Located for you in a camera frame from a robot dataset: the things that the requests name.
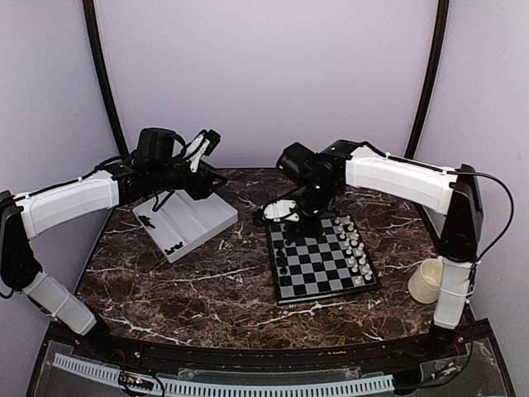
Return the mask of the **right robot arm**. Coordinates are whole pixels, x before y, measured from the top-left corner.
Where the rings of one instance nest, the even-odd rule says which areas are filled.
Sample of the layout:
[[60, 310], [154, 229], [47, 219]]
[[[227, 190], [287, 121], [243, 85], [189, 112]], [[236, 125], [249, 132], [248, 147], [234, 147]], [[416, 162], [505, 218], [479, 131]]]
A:
[[443, 273], [433, 316], [436, 329], [422, 340], [422, 352], [438, 359], [454, 344], [456, 329], [474, 273], [484, 253], [479, 250], [484, 210], [478, 180], [469, 165], [458, 168], [428, 165], [382, 152], [367, 141], [338, 140], [320, 152], [295, 142], [284, 149], [277, 167], [302, 190], [264, 206], [264, 219], [285, 221], [298, 236], [316, 230], [318, 218], [347, 187], [390, 194], [444, 216], [437, 240]]

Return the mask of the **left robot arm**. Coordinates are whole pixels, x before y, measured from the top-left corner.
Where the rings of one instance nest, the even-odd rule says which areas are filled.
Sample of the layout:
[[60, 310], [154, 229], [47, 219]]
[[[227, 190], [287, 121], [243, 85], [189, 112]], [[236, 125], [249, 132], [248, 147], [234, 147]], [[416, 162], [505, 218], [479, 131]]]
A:
[[94, 213], [111, 212], [139, 199], [184, 191], [207, 199], [226, 183], [210, 166], [221, 141], [213, 129], [191, 141], [161, 127], [141, 130], [135, 150], [95, 165], [77, 178], [32, 192], [1, 193], [1, 281], [6, 299], [23, 294], [71, 332], [100, 361], [116, 355], [116, 341], [105, 321], [57, 280], [38, 260], [32, 242]]

